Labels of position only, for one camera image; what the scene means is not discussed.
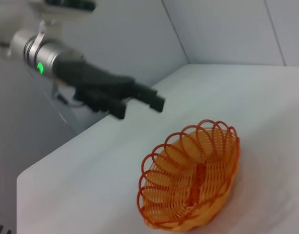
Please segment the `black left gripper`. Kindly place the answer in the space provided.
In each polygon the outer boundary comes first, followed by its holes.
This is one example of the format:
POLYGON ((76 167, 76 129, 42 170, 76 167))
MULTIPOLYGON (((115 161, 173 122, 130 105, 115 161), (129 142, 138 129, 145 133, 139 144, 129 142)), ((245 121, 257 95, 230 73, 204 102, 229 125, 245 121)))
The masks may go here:
POLYGON ((165 98, 157 90, 136 83, 131 77, 113 74, 84 60, 67 61, 57 58, 53 73, 76 89, 75 99, 93 112, 108 112, 117 119, 124 119, 126 104, 122 101, 135 98, 159 113, 163 111, 165 98))

